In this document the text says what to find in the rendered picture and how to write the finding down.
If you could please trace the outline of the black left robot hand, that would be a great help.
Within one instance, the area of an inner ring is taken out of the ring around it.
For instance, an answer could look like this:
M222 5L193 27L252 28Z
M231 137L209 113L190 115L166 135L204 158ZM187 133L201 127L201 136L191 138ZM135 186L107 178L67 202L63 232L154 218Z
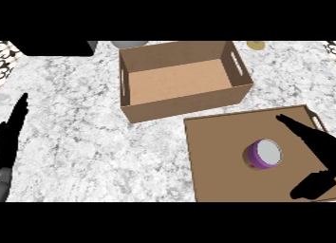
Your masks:
M0 169L14 166L17 137L27 114L27 94L23 93L7 121L0 123Z

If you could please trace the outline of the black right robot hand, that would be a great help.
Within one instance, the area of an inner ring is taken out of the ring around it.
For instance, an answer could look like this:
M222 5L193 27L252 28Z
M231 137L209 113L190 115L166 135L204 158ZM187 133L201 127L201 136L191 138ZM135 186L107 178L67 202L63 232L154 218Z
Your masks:
M275 119L284 123L303 141L325 170L311 173L290 191L290 198L316 199L336 185L336 138L318 129L280 114Z

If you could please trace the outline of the purple can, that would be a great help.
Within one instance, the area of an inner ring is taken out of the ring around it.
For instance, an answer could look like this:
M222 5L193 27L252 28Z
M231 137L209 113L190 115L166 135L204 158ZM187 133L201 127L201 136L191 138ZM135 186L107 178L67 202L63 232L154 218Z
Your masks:
M243 150L243 162L253 170L275 167L283 158L278 144L268 139L253 141Z

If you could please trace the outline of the brown wooden tray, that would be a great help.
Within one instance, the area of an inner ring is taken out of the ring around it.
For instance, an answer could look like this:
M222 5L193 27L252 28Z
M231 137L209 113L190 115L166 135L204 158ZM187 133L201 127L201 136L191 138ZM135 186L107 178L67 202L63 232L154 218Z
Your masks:
M318 129L303 105L191 118L184 121L194 197L206 201L293 201L297 183L322 171L318 158L275 119L285 115Z

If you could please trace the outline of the brown cardboard box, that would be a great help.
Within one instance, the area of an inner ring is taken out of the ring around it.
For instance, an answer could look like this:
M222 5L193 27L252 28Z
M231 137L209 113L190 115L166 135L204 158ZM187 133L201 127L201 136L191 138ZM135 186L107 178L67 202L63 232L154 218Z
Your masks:
M120 108L132 123L237 104L253 85L229 41L125 48L119 75Z

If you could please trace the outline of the black appliance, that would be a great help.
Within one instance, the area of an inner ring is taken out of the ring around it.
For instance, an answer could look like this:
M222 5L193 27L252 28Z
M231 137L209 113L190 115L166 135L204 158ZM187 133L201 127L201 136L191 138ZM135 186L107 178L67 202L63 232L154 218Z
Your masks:
M38 41L11 40L14 47L26 56L89 57L94 55L97 41Z

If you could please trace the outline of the yellow round object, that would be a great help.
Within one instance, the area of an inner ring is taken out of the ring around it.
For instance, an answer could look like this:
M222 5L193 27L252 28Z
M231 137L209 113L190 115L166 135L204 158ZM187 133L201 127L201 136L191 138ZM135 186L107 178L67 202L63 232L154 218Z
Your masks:
M265 42L263 41L247 41L246 45L255 50L262 50L265 48Z

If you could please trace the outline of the grey round object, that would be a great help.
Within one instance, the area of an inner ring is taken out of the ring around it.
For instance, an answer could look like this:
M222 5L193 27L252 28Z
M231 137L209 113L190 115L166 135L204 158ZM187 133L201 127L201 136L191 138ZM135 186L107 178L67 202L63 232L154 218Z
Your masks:
M110 41L116 48L139 47L148 43L148 41Z

